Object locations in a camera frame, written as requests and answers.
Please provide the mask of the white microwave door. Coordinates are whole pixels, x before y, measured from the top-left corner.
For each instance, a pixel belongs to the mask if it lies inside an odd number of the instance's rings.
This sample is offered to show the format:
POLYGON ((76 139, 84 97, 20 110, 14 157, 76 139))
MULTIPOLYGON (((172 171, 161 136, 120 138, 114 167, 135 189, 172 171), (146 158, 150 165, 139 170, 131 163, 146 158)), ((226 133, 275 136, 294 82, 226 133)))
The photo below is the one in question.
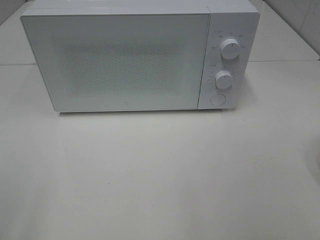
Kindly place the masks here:
POLYGON ((198 106, 209 15, 23 16, 57 112, 198 106))

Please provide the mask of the round white door button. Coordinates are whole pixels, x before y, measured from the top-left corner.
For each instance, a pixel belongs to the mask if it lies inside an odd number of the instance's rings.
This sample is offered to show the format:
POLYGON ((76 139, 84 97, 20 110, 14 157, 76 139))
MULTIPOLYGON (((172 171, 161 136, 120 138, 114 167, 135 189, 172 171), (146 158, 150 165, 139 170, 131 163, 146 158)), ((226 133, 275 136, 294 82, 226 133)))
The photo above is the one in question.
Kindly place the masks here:
POLYGON ((225 101, 226 97, 220 93, 213 95, 210 99, 210 103, 216 107, 222 106, 225 103, 225 101))

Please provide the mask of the lower white timer knob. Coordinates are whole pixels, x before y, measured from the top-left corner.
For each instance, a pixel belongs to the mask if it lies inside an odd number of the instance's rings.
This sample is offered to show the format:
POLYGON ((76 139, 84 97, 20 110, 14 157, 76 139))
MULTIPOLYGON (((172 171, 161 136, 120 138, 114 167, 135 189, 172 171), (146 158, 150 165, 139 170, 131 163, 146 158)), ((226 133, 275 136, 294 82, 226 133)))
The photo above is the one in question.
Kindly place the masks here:
POLYGON ((216 88, 225 90, 232 86, 233 76, 229 71, 223 70, 215 75, 214 80, 216 88))

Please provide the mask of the upper white power knob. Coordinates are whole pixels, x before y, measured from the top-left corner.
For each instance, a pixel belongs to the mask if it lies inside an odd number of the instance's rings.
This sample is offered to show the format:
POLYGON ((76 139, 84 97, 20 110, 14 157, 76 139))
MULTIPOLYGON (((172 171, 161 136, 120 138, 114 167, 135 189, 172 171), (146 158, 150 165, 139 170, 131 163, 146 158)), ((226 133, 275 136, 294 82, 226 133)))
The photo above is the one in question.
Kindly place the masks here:
POLYGON ((220 54, 226 60, 233 60, 238 57, 241 50, 241 43, 237 38, 227 37, 219 45, 220 54))

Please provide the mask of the white microwave oven body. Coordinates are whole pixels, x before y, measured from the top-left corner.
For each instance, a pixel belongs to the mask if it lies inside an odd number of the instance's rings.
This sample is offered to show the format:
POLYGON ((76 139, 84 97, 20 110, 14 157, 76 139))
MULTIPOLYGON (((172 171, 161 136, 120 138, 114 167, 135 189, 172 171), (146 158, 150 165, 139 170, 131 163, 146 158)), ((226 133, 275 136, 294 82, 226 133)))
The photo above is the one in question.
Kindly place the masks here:
POLYGON ((260 20, 260 13, 251 2, 247 0, 36 0, 21 15, 20 20, 24 16, 90 15, 209 15, 197 108, 167 110, 233 109, 237 105, 260 20), (238 39, 241 44, 238 57, 232 60, 224 59, 220 53, 220 43, 229 37, 238 39), (215 76, 220 71, 229 71, 233 77, 232 85, 227 89, 216 88, 215 76), (210 103, 211 97, 216 94, 223 94, 226 97, 223 105, 214 106, 210 103))

